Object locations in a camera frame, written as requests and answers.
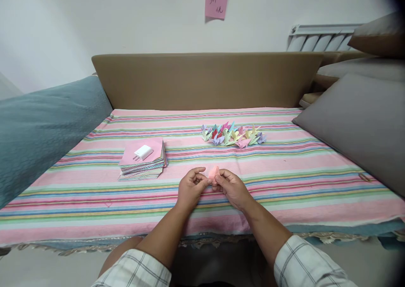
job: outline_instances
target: pink striped tablecloth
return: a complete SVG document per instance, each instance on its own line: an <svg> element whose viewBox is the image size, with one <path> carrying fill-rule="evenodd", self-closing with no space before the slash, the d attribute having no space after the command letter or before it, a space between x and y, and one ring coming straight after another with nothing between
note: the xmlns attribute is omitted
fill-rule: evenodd
<svg viewBox="0 0 405 287"><path fill-rule="evenodd" d="M0 210L0 246L149 233L176 203L194 167L236 173L285 225L353 227L405 217L405 202L357 165L294 125L297 108L114 110L60 161ZM267 142L239 149L201 138L201 125L261 126ZM164 138L169 166L157 179L118 181L125 145ZM359 177L365 174L366 182ZM207 188L186 234L247 234L223 194Z"/></svg>

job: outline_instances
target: shirt sleeve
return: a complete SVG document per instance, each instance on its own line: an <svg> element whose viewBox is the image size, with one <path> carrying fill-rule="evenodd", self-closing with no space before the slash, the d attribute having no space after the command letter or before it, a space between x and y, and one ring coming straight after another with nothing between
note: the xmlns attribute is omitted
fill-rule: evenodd
<svg viewBox="0 0 405 287"><path fill-rule="evenodd" d="M290 237L278 252L274 277L279 287L356 286L329 255L299 236Z"/></svg>
<svg viewBox="0 0 405 287"><path fill-rule="evenodd" d="M92 287L163 287L172 274L153 256L136 249L126 251Z"/></svg>

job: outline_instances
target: charger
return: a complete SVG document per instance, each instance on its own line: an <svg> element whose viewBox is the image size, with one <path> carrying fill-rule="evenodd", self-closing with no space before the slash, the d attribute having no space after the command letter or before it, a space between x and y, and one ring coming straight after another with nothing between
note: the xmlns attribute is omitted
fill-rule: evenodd
<svg viewBox="0 0 405 287"><path fill-rule="evenodd" d="M153 149L147 145L141 146L138 150L134 152L135 157L133 159L135 160L144 160L147 158L150 154L152 154Z"/></svg>

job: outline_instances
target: white wall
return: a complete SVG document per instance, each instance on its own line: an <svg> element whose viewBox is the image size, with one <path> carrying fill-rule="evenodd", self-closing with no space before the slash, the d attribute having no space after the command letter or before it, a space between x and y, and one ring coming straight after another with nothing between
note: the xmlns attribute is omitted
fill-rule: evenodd
<svg viewBox="0 0 405 287"><path fill-rule="evenodd" d="M31 92L86 77L105 53L285 51L293 24L363 23L387 0L0 0L0 71Z"/></svg>

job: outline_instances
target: stack of origami paper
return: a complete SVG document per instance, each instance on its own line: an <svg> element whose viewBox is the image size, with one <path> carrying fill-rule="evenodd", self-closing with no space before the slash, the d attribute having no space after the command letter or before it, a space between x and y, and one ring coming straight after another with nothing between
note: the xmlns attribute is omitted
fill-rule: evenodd
<svg viewBox="0 0 405 287"><path fill-rule="evenodd" d="M143 145L152 148L153 152L145 159L136 158L134 152ZM125 147L124 155L119 162L121 176L119 180L155 179L167 166L165 145L162 137L132 141Z"/></svg>

